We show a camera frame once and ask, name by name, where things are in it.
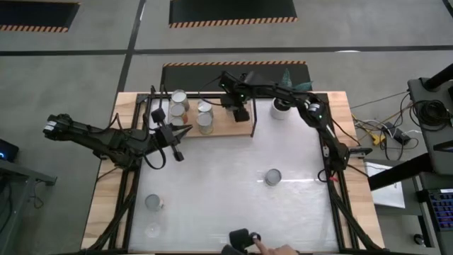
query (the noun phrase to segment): power strip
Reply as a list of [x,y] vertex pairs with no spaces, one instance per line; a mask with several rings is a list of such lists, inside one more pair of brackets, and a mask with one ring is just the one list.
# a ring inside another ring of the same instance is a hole
[[397,142],[399,142],[401,145],[406,145],[409,143],[409,141],[411,141],[411,138],[409,136],[407,136],[406,134],[404,134],[404,132],[401,129],[396,127],[396,131],[395,131],[395,127],[394,127],[393,123],[387,122],[387,123],[385,123],[385,126],[387,128],[382,127],[382,131],[386,132],[389,135],[393,135],[394,139]]

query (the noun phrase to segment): table frame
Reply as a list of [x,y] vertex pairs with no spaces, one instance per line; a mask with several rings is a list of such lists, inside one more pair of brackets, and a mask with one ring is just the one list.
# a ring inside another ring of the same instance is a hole
[[[156,99],[156,91],[154,88],[151,89],[151,93],[130,93],[135,94],[135,105],[134,105],[134,111],[132,115],[132,122],[131,122],[131,128],[137,128],[139,125],[139,116],[140,113],[142,112],[142,105],[145,104],[145,109],[144,109],[144,114],[149,115],[150,110],[151,110],[151,101],[153,99]],[[216,93],[203,93],[204,96],[206,97],[218,97],[219,92]],[[192,98],[197,98],[196,93],[189,93],[189,97]],[[359,161],[358,162],[360,167],[363,168],[363,162]],[[95,245],[91,245],[88,249],[84,250],[84,252],[87,252],[87,254],[126,254],[127,253],[127,248],[130,240],[130,230],[132,227],[132,221],[133,221],[133,215],[134,215],[134,198],[135,194],[137,193],[137,188],[138,188],[138,180],[139,180],[139,173],[140,173],[140,168],[136,169],[125,169],[122,172],[121,175],[121,182],[119,185],[119,191],[118,191],[118,196],[117,196],[117,203],[115,206],[115,214],[113,217],[113,220],[110,222],[110,224],[107,226],[105,231],[99,236],[99,239],[102,239],[102,242],[95,243]],[[336,189],[340,191],[340,194],[342,196],[343,201],[345,201],[345,206],[346,208],[351,212],[351,204],[350,204],[350,199],[348,195],[348,188],[346,187],[346,177],[343,172],[340,172],[338,174],[338,183],[336,183]],[[357,240],[357,237],[355,236],[355,233],[351,231],[350,225],[345,221],[344,217],[342,217],[341,213],[338,212],[338,209],[334,203],[331,203],[332,209],[333,209],[333,221],[334,221],[334,226],[336,229],[336,235],[338,238],[338,248],[340,250],[340,253],[342,252],[354,252],[358,251],[361,246],[361,243]],[[120,223],[123,221],[124,222],[124,217],[125,212],[128,211],[125,224],[123,226],[120,226]],[[106,240],[110,239],[110,243],[106,247]],[[382,236],[377,237],[377,242],[380,246],[382,246]],[[121,248],[118,248],[117,241],[121,241]]]

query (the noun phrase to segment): black floor mat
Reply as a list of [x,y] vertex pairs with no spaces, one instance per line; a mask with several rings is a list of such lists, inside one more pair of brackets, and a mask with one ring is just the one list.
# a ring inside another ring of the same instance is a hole
[[65,33],[79,3],[0,1],[0,31]]
[[297,21],[292,0],[172,0],[170,28]]
[[[228,71],[235,77],[254,71],[266,79],[280,82],[286,69],[289,70],[293,84],[311,81],[305,61],[191,62],[165,64],[161,84],[165,84],[168,91],[182,89],[196,92],[222,71]],[[217,83],[213,82],[202,91],[222,91]]]

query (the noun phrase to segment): yellow black hazard stripe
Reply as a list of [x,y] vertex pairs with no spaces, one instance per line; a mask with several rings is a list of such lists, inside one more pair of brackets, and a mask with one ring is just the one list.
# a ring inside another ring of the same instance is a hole
[[66,33],[68,28],[38,25],[0,25],[0,31]]
[[264,24],[264,23],[290,23],[296,22],[297,17],[280,17],[280,18],[245,18],[223,21],[191,21],[171,23],[170,28],[199,28],[206,26],[234,26],[234,25],[250,25],[250,24]]
[[164,67],[187,67],[187,66],[209,66],[209,65],[245,65],[245,64],[305,64],[305,61],[227,61],[227,62],[180,62],[165,63]]

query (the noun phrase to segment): person's finger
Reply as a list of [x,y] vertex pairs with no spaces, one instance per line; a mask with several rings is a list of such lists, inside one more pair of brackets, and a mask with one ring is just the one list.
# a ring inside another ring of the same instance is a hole
[[268,248],[258,238],[253,238],[253,242],[258,247],[262,255],[270,255]]

